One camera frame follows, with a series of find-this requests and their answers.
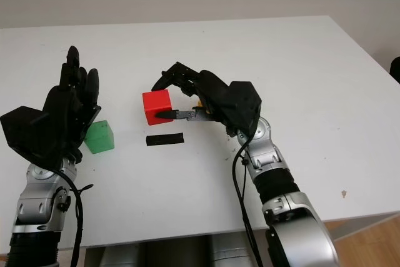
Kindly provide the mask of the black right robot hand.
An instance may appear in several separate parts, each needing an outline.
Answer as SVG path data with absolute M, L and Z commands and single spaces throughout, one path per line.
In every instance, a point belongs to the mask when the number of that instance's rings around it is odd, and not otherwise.
M 227 134 L 231 137 L 236 135 L 238 127 L 234 125 L 228 111 L 235 111 L 238 105 L 229 98 L 229 86 L 214 73 L 206 70 L 196 72 L 176 62 L 161 73 L 151 90 L 163 90 L 170 85 L 179 87 L 186 96 L 198 96 L 214 119 L 225 125 Z

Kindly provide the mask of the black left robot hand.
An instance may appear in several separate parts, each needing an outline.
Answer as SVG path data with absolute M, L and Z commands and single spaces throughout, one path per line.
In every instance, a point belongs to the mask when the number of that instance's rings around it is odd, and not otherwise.
M 59 157 L 81 162 L 79 147 L 101 110 L 98 96 L 97 69 L 86 71 L 80 65 L 78 49 L 71 46 L 62 64 L 60 82 L 49 91 L 43 106 L 54 122 Z

